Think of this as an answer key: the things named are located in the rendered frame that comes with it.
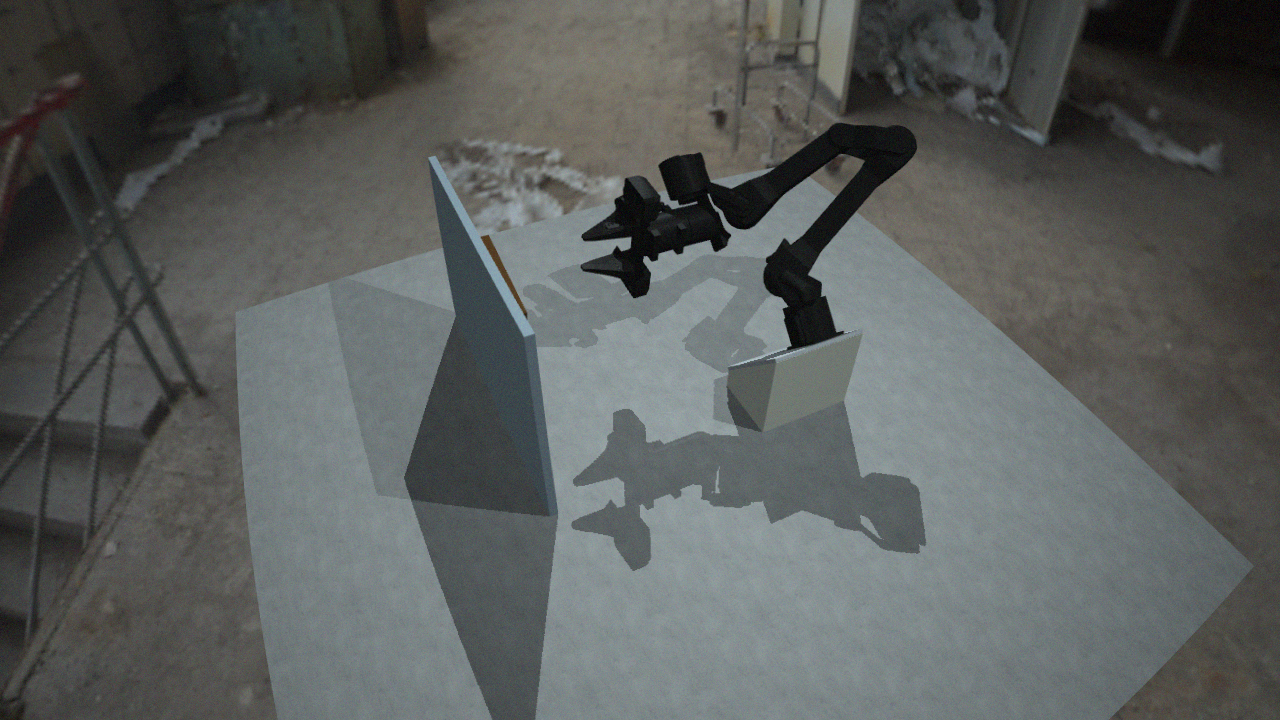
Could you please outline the brown picture frame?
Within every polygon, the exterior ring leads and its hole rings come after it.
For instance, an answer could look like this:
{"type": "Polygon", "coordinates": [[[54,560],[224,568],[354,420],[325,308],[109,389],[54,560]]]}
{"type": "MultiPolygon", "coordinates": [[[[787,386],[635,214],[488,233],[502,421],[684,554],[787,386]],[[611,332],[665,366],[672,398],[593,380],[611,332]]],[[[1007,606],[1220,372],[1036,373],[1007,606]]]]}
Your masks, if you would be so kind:
{"type": "Polygon", "coordinates": [[[490,236],[489,236],[489,234],[484,234],[484,236],[480,236],[480,237],[481,237],[481,240],[483,240],[483,243],[484,243],[484,245],[485,245],[485,247],[488,249],[488,251],[489,251],[489,254],[490,254],[490,256],[492,256],[493,261],[494,261],[494,263],[497,264],[497,266],[498,266],[498,270],[500,272],[500,275],[502,275],[502,277],[503,277],[503,279],[506,281],[506,284],[508,284],[508,286],[509,286],[509,291],[511,291],[511,293],[512,293],[512,295],[515,296],[515,300],[516,300],[516,302],[518,304],[518,307],[521,307],[521,310],[522,310],[522,313],[524,313],[524,315],[525,315],[525,319],[527,320],[527,313],[526,313],[526,309],[524,307],[524,304],[522,304],[521,299],[518,297],[518,293],[517,293],[517,291],[515,290],[515,286],[512,284],[512,281],[509,279],[509,275],[508,275],[508,273],[506,272],[506,266],[504,266],[504,265],[503,265],[503,263],[500,261],[500,258],[499,258],[499,255],[498,255],[498,252],[497,252],[497,249],[494,247],[494,245],[493,245],[493,242],[492,242],[492,238],[490,238],[490,236]]]}

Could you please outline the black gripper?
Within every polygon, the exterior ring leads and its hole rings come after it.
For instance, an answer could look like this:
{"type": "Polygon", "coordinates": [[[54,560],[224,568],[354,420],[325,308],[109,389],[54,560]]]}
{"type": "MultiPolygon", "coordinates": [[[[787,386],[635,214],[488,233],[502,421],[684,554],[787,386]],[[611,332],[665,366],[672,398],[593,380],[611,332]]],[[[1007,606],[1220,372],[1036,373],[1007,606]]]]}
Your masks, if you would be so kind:
{"type": "Polygon", "coordinates": [[[682,254],[684,246],[691,241],[691,228],[685,213],[671,209],[668,204],[660,208],[660,195],[643,176],[625,178],[625,196],[635,201],[625,201],[621,196],[614,213],[604,222],[593,225],[582,233],[582,240],[603,241],[631,238],[631,249],[621,251],[618,246],[603,258],[593,259],[581,265],[582,272],[621,278],[634,299],[646,295],[652,273],[643,263],[648,256],[652,263],[659,252],[675,250],[682,254]]]}

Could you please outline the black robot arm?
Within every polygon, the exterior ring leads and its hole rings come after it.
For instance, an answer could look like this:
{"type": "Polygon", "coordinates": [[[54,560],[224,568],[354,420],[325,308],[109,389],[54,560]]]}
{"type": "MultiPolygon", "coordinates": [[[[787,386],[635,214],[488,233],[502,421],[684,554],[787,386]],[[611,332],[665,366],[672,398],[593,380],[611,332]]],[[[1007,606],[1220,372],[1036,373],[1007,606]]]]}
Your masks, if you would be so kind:
{"type": "Polygon", "coordinates": [[[916,138],[904,126],[886,128],[835,123],[780,167],[733,190],[710,183],[701,152],[668,158],[658,167],[669,201],[678,201],[678,205],[698,202],[678,208],[690,223],[689,246],[710,240],[714,252],[718,252],[727,246],[731,234],[724,231],[721,215],[712,208],[707,193],[730,225],[745,231],[756,225],[788,190],[837,155],[847,154],[864,160],[858,174],[805,234],[791,245],[783,240],[774,254],[765,258],[765,288],[788,305],[783,313],[792,345],[787,347],[790,350],[844,334],[844,331],[835,331],[829,304],[826,296],[820,297],[820,281],[808,274],[820,251],[868,196],[908,164],[915,152],[916,138]]]}

